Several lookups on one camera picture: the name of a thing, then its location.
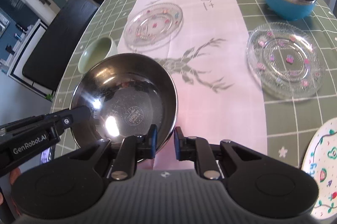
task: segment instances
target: printed logo on pan bottom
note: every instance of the printed logo on pan bottom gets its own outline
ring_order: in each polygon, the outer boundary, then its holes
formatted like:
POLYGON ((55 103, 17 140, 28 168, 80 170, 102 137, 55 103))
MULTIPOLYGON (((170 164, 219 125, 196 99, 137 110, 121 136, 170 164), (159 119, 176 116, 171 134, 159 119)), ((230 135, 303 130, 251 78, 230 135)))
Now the printed logo on pan bottom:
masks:
POLYGON ((132 106, 126 110, 125 121, 131 126, 136 126, 142 122, 144 117, 143 110, 138 106, 132 106))

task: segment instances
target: green checkered tablecloth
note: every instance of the green checkered tablecloth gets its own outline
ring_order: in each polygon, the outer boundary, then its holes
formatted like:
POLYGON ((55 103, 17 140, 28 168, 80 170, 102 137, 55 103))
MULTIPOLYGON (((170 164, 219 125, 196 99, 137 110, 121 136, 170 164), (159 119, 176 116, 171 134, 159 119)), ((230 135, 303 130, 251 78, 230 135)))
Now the green checkered tablecloth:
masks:
MULTIPOLYGON (((82 76, 77 65, 90 42, 110 35, 119 42, 127 17, 136 0, 105 0, 85 30, 55 95, 52 111, 70 106, 71 96, 82 76)), ((280 100, 263 94, 267 121, 267 152, 293 166, 300 166, 305 150, 317 129, 337 116, 337 19, 323 0, 318 0, 312 14, 298 21, 284 21, 276 16, 264 0, 237 0, 248 31, 267 22, 290 23, 311 36, 327 66, 322 88, 305 99, 280 100)), ((76 149, 70 130, 56 146, 56 157, 76 149)))

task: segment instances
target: clear glass plate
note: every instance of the clear glass plate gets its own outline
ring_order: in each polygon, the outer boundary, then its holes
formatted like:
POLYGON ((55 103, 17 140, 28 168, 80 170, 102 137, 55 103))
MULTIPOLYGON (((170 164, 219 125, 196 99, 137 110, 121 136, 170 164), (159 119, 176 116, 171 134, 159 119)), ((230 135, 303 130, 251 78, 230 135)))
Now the clear glass plate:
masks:
POLYGON ((139 12, 127 23, 124 31, 126 45, 131 50, 148 51, 159 48, 177 34, 183 20, 182 9, 174 3, 160 3, 139 12))
POLYGON ((313 95, 321 87, 326 70, 311 38, 285 23, 254 29, 247 43, 247 58, 262 87, 280 98, 313 95))

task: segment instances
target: pink table runner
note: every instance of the pink table runner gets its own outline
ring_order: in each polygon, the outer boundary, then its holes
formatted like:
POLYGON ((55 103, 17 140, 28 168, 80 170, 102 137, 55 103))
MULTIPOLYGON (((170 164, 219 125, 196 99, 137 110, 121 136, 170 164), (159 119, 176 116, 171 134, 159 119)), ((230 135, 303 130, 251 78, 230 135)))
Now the pink table runner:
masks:
MULTIPOLYGON (((236 0, 137 0, 128 20, 162 2, 182 8, 181 31, 161 48, 137 52, 157 59, 171 74, 179 101, 176 126, 185 136, 203 137, 212 144, 231 139, 266 154, 263 96, 247 68, 248 31, 236 0)), ((123 36, 118 52, 134 52, 123 36)), ((175 159, 171 138, 156 155, 153 167, 193 168, 193 163, 175 159)))

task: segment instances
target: ceramic cup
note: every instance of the ceramic cup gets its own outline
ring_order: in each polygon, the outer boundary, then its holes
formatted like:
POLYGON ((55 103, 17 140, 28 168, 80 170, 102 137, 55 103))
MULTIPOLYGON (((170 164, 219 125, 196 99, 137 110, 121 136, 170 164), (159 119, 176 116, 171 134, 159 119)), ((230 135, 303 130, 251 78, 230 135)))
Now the ceramic cup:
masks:
POLYGON ((92 42, 82 53, 78 69, 81 74, 87 73, 97 63, 117 54, 117 46, 109 36, 100 37, 92 42))

